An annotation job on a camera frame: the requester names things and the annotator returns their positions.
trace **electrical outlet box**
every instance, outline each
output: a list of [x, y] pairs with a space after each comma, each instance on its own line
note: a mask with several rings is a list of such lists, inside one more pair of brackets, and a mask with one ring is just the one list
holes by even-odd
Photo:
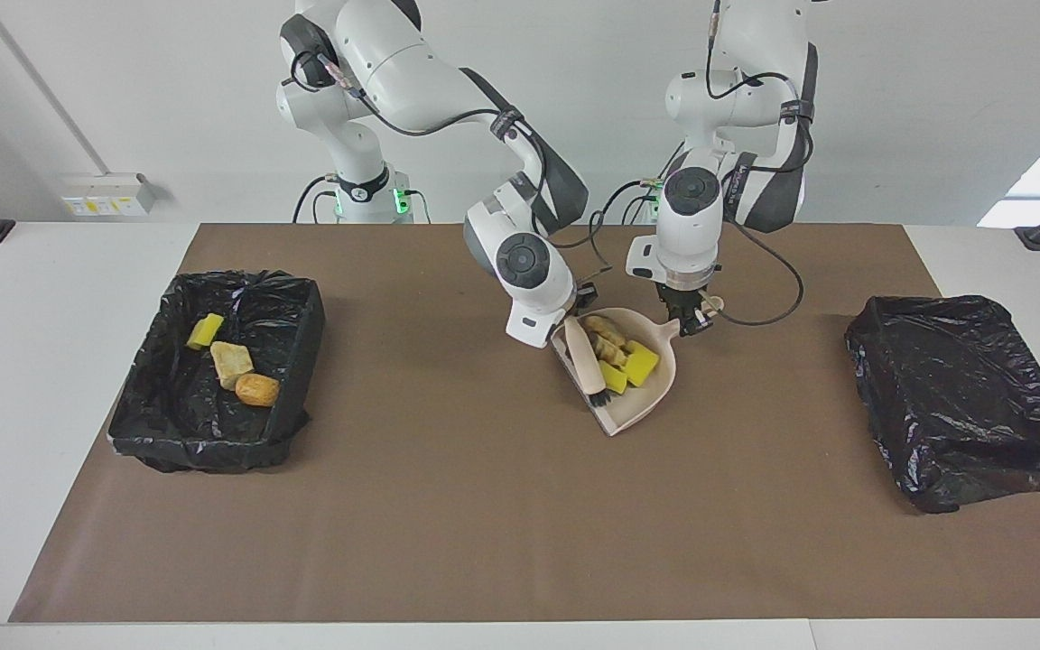
[[84, 177], [62, 196], [75, 216], [147, 216], [155, 196], [141, 174]]

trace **beige dustpan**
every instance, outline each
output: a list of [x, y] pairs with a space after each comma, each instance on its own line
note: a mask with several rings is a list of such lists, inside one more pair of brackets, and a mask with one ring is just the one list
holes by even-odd
[[[652, 374], [645, 380], [645, 386], [628, 387], [623, 395], [615, 394], [607, 407], [593, 408], [589, 399], [584, 398], [584, 404], [596, 416], [596, 421], [603, 428], [604, 433], [615, 436], [632, 424], [649, 415], [653, 408], [665, 398], [669, 388], [673, 387], [673, 380], [676, 380], [676, 355], [673, 354], [673, 339], [681, 334], [681, 324], [677, 320], [669, 320], [665, 324], [655, 324], [648, 317], [636, 313], [631, 309], [607, 308], [598, 309], [594, 312], [596, 316], [603, 316], [610, 319], [624, 333], [625, 337], [640, 341], [648, 349], [660, 356], [660, 365], [656, 366]], [[560, 326], [556, 332], [552, 333], [552, 349], [561, 358], [561, 363], [569, 371], [572, 382], [580, 387], [577, 379], [577, 371], [569, 359], [567, 344], [565, 343], [565, 327]]]

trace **brown table surface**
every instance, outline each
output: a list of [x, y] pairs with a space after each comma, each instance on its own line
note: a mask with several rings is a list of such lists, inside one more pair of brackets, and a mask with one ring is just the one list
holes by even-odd
[[[620, 268], [645, 233], [599, 245]], [[1040, 618], [1040, 494], [921, 516], [867, 434], [842, 332], [870, 295], [937, 295], [903, 229], [769, 240], [804, 307], [678, 341], [673, 391], [606, 439], [552, 350], [504, 336], [459, 226], [203, 226], [182, 270], [320, 284], [313, 420], [243, 475], [160, 474], [101, 435], [10, 620]], [[791, 300], [738, 234], [722, 262], [738, 317]], [[651, 284], [598, 285], [664, 318]]]

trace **robotic arm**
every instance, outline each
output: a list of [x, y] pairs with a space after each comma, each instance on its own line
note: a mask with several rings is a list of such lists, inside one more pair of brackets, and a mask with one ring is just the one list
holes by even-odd
[[[804, 9], [821, 0], [717, 0], [704, 74], [670, 83], [666, 106], [684, 129], [667, 172], [656, 234], [628, 251], [628, 275], [656, 283], [681, 336], [707, 329], [704, 293], [718, 271], [722, 224], [772, 233], [797, 217], [817, 85]], [[776, 152], [739, 152], [724, 127], [777, 125]]]
[[330, 149], [352, 222], [397, 222], [395, 173], [371, 129], [353, 120], [374, 115], [405, 135], [479, 123], [508, 146], [523, 168], [468, 210], [465, 239], [512, 296], [508, 334], [542, 348], [577, 300], [546, 237], [583, 214], [589, 192], [487, 79], [441, 61], [420, 26], [414, 0], [307, 5], [281, 30], [292, 75], [277, 92], [280, 112]]

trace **yellow sponge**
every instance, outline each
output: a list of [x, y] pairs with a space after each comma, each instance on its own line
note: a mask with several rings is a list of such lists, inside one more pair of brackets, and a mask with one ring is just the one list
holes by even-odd
[[219, 328], [223, 328], [223, 316], [218, 313], [208, 313], [206, 318], [194, 322], [194, 329], [190, 331], [190, 337], [187, 339], [187, 346], [196, 350], [210, 346]]
[[636, 341], [628, 341], [624, 345], [628, 350], [628, 361], [624, 364], [624, 374], [627, 374], [628, 383], [633, 387], [641, 387], [648, 379], [648, 374], [656, 369], [660, 363], [660, 356]]
[[616, 394], [624, 394], [625, 388], [628, 388], [628, 375], [610, 366], [609, 362], [598, 361], [596, 363], [599, 363], [599, 373], [604, 375], [604, 387], [609, 388]]

